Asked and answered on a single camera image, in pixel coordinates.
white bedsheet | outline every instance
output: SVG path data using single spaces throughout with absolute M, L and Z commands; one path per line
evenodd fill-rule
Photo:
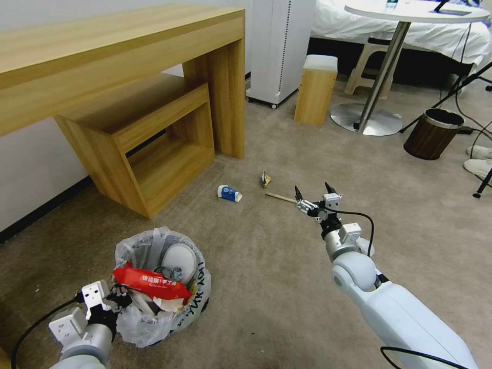
M 316 19 L 312 28 L 314 36 L 357 43 L 364 43 L 368 37 L 391 39 L 397 22 L 349 13 L 344 9 L 346 2 L 347 0 L 318 0 Z M 468 26 L 469 23 L 412 23 L 405 44 L 436 51 L 460 61 Z M 489 62 L 492 37 L 488 28 L 481 22 L 472 23 L 471 27 L 463 62 L 473 63 L 472 72 L 474 72 L 478 67 Z

robotic arm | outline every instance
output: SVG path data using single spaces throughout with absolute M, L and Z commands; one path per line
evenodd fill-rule
M 335 284 L 360 308 L 379 338 L 407 369 L 478 369 L 466 343 L 406 288 L 392 283 L 371 260 L 371 240 L 360 237 L 357 223 L 342 224 L 342 196 L 327 183 L 318 202 L 302 198 L 296 187 L 296 207 L 321 225 L 321 237 L 332 262 Z M 82 288 L 87 306 L 59 313 L 49 324 L 62 344 L 59 363 L 51 369 L 105 369 L 116 335 L 118 308 L 131 302 L 128 294 L 109 294 L 105 281 Z
M 376 268 L 368 256 L 372 245 L 360 237 L 359 224 L 342 224 L 337 217 L 342 196 L 325 185 L 328 193 L 319 202 L 304 200 L 296 187 L 296 207 L 321 225 L 321 237 L 332 262 L 332 279 L 357 304 L 368 325 L 391 346 L 389 349 L 396 352 L 405 368 L 478 369 L 460 336 L 406 288 L 392 283 Z
M 56 315 L 49 324 L 63 346 L 60 361 L 51 369 L 106 369 L 108 365 L 116 336 L 117 310 L 128 306 L 131 300 L 127 294 L 110 295 L 104 280 L 83 287 L 82 295 L 87 307 L 85 316 L 79 307 L 74 307 Z

plastic stool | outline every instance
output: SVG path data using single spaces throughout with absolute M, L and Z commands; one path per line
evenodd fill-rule
M 338 73 L 334 56 L 308 55 L 302 70 L 294 120 L 321 126 L 330 105 Z
M 379 70 L 366 68 L 365 66 L 372 54 L 379 51 L 382 52 L 388 51 L 389 44 L 390 44 L 389 42 L 386 42 L 384 40 L 376 40 L 375 38 L 369 38 L 367 40 L 367 42 L 364 45 L 364 49 L 360 54 L 359 61 L 357 62 L 355 68 L 352 70 L 352 73 L 350 74 L 350 77 L 348 79 L 347 86 L 345 87 L 346 94 L 353 95 L 355 89 L 359 86 L 372 88 L 374 84 L 374 79 L 364 78 L 362 77 L 362 74 L 373 75 L 374 78 L 376 78 L 376 75 L 378 74 Z M 389 71 L 388 79 L 386 80 L 383 88 L 381 89 L 381 94 L 379 98 L 385 99 L 388 97 L 391 88 L 391 83 L 393 82 L 393 73 L 395 72 L 395 68 L 396 68 L 396 63 L 395 66 Z

floor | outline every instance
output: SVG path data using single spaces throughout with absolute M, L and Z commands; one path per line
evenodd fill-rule
M 491 119 L 490 93 L 475 82 L 462 108 Z M 332 105 L 364 101 L 336 84 Z M 395 85 L 381 106 L 404 121 L 437 100 L 439 91 Z M 438 161 L 409 156 L 408 136 L 364 137 L 334 125 L 293 122 L 296 96 L 277 110 L 246 104 L 243 160 L 218 155 L 153 220 L 112 202 L 91 186 L 0 247 L 0 346 L 10 351 L 38 317 L 84 284 L 108 278 L 114 247 L 159 226 L 190 236 L 212 273 L 210 303 L 198 321 L 160 344 L 136 349 L 117 337 L 113 368 L 389 368 L 381 342 L 355 305 L 330 281 L 319 226 L 268 190 L 318 200 L 324 181 L 344 195 L 343 209 L 370 214 L 374 260 L 468 344 L 476 362 L 492 362 L 492 190 L 472 197 L 479 181 L 462 169 L 473 136 L 458 136 Z M 243 193 L 217 198 L 217 186 Z M 368 236 L 369 224 L 353 216 Z M 46 325 L 19 353 L 21 368 L 47 368 L 60 347 Z

white plastic bag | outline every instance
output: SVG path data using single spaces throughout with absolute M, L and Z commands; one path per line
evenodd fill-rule
M 157 316 L 144 314 L 131 304 L 118 315 L 116 322 L 116 330 L 123 337 L 123 341 L 134 343 L 137 347 L 152 345 L 165 339 L 169 333 L 186 328 L 206 307 L 212 287 L 212 277 L 205 268 L 205 260 L 200 250 L 189 237 L 181 233 L 161 227 L 124 239 L 116 245 L 115 268 L 123 267 L 129 261 L 134 268 L 153 271 L 161 265 L 169 246 L 175 243 L 184 243 L 196 255 L 197 270 L 192 279 L 195 287 L 190 291 L 192 297 L 181 311 L 159 312 Z

